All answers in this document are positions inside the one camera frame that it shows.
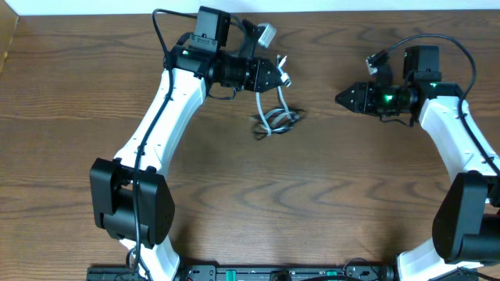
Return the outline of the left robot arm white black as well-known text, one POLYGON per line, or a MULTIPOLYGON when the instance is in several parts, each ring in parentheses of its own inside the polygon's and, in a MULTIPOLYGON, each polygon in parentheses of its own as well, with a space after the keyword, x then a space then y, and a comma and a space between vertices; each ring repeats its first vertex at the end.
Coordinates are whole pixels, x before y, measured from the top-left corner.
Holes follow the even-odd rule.
POLYGON ((129 141, 110 159, 97 158, 89 177, 95 224, 127 247, 127 266, 105 280, 172 280, 180 257, 170 243, 175 204, 170 162, 191 117, 213 84, 256 94, 290 84, 280 62, 255 55, 276 35, 218 9, 201 7, 195 29, 164 48, 159 89, 129 141))

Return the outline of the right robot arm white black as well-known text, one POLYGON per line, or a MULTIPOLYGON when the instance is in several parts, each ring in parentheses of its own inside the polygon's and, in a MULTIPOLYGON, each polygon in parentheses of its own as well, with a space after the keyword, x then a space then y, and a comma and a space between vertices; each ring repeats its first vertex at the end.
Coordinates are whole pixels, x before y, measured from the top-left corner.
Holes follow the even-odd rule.
POLYGON ((444 82, 439 49, 405 49, 401 86, 392 81, 388 52, 366 60, 374 81, 356 82, 335 101, 351 112, 395 122, 409 114, 434 142, 452 182, 432 224, 429 240, 398 254, 380 280, 479 279, 478 270, 499 263, 499 157, 470 115, 461 87, 444 82))

